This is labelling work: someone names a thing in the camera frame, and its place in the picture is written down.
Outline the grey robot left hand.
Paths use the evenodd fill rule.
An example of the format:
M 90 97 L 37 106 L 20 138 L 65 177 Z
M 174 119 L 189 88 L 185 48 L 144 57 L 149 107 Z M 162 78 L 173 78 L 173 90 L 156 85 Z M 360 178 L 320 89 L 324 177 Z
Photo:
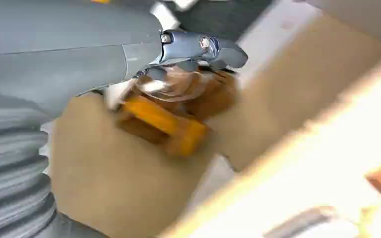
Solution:
M 164 30 L 156 16 L 90 0 L 0 0 L 0 155 L 37 151 L 69 100 L 178 62 L 240 68 L 234 42 Z

